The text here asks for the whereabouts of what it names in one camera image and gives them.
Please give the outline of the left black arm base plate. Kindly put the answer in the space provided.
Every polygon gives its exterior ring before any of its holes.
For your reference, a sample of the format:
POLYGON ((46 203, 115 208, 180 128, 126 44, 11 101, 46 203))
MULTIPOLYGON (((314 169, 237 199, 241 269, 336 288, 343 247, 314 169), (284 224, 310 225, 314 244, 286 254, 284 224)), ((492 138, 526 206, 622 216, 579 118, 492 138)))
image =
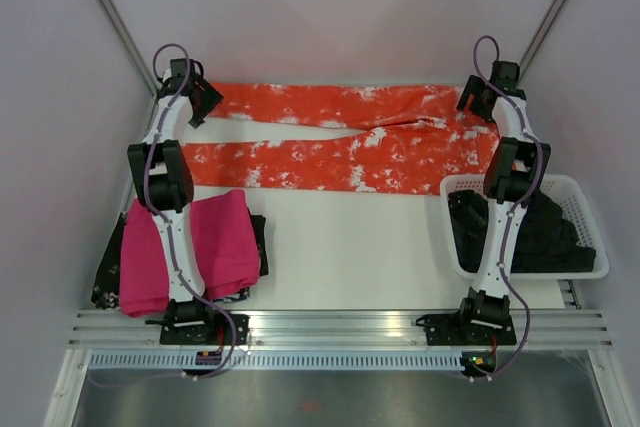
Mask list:
POLYGON ((210 315, 206 320, 192 320, 164 325, 160 332, 161 345, 187 346, 223 346, 245 345, 249 333, 250 317, 245 314, 230 314, 235 325, 232 334, 228 320, 219 313, 210 315))

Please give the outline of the orange white-speckled trousers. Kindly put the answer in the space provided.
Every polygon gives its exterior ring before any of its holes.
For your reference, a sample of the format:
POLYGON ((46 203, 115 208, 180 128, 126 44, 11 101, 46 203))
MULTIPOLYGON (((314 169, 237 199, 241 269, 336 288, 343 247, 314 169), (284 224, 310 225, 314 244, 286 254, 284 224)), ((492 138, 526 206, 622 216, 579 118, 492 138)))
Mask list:
POLYGON ((218 85, 219 119, 346 128, 326 140, 189 142, 182 150, 201 186, 437 195, 442 179, 482 174, 496 127, 457 110, 447 85, 378 87, 218 85))

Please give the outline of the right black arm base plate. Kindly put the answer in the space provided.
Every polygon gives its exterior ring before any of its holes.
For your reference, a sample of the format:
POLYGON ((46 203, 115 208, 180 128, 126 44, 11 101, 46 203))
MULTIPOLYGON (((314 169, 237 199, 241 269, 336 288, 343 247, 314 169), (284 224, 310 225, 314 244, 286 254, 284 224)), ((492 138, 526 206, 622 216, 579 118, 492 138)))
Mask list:
POLYGON ((458 314, 426 314, 416 320, 429 346, 515 346, 513 323, 505 328, 463 322, 458 314))

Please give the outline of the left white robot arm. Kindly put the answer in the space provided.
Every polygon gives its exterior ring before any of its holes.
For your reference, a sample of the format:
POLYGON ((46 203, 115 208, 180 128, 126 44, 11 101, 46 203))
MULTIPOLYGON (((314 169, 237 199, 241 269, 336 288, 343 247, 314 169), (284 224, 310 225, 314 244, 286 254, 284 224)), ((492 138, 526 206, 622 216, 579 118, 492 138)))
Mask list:
POLYGON ((194 182, 180 138, 187 128, 202 125, 221 100, 221 94, 205 85, 199 62, 171 60, 161 77, 150 128, 143 140, 127 149, 136 196, 151 213, 168 273, 164 328, 182 325, 183 333, 197 344, 216 336, 218 321, 203 303, 206 287, 190 225, 194 182))

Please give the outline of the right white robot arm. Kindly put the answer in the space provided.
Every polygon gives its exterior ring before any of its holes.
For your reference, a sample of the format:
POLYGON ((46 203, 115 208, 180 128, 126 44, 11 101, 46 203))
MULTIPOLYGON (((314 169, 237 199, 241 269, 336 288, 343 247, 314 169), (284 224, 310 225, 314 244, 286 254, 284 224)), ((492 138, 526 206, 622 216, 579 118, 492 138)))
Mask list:
POLYGON ((483 182, 488 227, 480 266, 455 320, 457 334, 469 343, 480 342, 492 328, 505 330, 511 322, 508 280, 517 236, 551 153, 530 126, 519 77, 518 64, 496 60, 488 79, 479 73, 469 77, 457 105, 494 122, 500 135, 483 182))

